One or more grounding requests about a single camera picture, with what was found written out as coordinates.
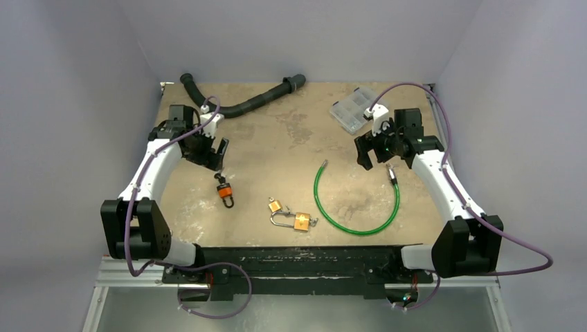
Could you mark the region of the orange black padlock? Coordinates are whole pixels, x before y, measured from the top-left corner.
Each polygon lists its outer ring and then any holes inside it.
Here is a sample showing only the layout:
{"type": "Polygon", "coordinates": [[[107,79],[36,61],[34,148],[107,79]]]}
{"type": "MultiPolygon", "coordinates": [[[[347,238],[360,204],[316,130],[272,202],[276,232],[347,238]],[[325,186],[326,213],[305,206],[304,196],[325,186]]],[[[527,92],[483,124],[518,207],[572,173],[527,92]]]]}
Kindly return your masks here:
{"type": "Polygon", "coordinates": [[[229,183],[222,183],[217,186],[217,193],[225,208],[234,207],[233,190],[229,183]]]}

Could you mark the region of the large brass padlock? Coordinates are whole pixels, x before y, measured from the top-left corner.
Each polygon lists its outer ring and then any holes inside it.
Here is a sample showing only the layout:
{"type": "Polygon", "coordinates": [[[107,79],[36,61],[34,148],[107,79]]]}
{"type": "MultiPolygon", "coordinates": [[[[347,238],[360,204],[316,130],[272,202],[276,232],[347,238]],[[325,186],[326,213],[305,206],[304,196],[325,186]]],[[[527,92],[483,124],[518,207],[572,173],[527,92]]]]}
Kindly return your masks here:
{"type": "Polygon", "coordinates": [[[285,227],[285,228],[292,228],[296,231],[301,231],[301,232],[308,232],[310,227],[312,227],[310,225],[310,221],[312,219],[317,219],[317,218],[312,218],[310,214],[308,213],[304,213],[304,212],[290,212],[288,214],[285,213],[271,213],[270,216],[270,222],[273,225],[276,226],[280,226],[280,227],[285,227]],[[287,224],[287,223],[281,223],[281,222],[277,222],[275,220],[275,218],[277,216],[283,216],[286,218],[292,218],[293,219],[293,223],[292,224],[287,224]]]}

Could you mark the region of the black head key bunch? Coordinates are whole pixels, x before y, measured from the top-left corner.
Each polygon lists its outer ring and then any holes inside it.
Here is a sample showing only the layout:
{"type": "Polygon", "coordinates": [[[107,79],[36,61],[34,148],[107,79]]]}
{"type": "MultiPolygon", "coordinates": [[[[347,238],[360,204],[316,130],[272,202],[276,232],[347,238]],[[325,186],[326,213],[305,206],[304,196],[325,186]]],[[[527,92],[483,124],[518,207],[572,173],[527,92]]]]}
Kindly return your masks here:
{"type": "Polygon", "coordinates": [[[220,184],[224,184],[226,182],[226,177],[221,172],[217,172],[214,175],[214,178],[217,179],[220,184]]]}

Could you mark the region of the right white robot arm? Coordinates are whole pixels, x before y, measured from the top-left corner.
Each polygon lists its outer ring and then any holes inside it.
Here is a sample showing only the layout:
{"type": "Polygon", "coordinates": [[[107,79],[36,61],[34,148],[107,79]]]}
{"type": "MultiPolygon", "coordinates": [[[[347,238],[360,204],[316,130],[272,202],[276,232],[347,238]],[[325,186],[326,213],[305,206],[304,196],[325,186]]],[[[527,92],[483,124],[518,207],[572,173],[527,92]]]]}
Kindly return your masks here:
{"type": "Polygon", "coordinates": [[[372,128],[354,140],[358,164],[372,169],[370,151],[378,163],[395,156],[404,160],[425,184],[444,222],[434,244],[402,247],[388,264],[390,276],[404,282],[416,270],[435,271],[443,278],[493,272],[501,237],[492,229],[503,230],[503,222],[496,215],[485,214],[458,180],[447,179],[453,170],[444,160],[440,140],[424,134],[421,111],[399,109],[391,113],[376,104],[365,109],[363,117],[372,121],[372,128]]]}

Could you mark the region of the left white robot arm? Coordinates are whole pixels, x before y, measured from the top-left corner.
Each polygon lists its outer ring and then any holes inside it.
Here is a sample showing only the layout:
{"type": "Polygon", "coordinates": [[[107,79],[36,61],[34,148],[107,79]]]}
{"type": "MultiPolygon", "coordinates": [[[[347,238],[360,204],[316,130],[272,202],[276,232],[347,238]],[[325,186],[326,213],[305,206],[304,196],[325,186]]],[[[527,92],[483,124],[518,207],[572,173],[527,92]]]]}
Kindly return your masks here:
{"type": "Polygon", "coordinates": [[[179,266],[179,273],[190,283],[206,276],[203,250],[196,243],[175,238],[159,206],[163,192],[179,161],[218,172],[223,167],[229,141],[224,138],[213,147],[220,109],[203,114],[184,104],[173,104],[168,118],[149,132],[145,155],[127,187],[118,198],[100,207],[109,255],[125,259],[131,274],[138,274],[133,260],[146,259],[179,266]]]}

